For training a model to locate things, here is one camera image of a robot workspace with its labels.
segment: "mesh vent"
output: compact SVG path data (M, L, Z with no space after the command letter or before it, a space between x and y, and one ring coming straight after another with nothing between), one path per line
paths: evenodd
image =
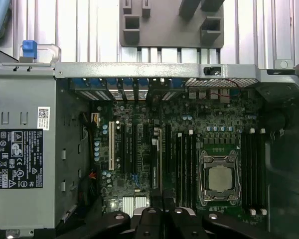
M237 87L233 82L236 82L239 87L247 87L258 81L252 78L228 78L228 79L197 79L190 78L186 82L189 87Z

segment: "white pci slot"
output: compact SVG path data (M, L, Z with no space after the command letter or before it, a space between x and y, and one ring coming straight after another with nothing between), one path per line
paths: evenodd
M114 170L115 122L109 122L109 170Z

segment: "white label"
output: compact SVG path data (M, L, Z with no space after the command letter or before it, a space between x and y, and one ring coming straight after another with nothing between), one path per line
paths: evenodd
M50 129L50 107L38 107L38 127L43 130Z

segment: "cpu socket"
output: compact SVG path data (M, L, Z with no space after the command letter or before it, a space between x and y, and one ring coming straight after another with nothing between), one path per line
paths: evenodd
M198 186L203 206L211 201L229 201L236 205L241 189L236 151L225 156L209 156L203 150L199 159Z

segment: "power supply label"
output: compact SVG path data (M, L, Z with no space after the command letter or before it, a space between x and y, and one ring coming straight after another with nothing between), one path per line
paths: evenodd
M0 189L43 187L43 130L0 129Z

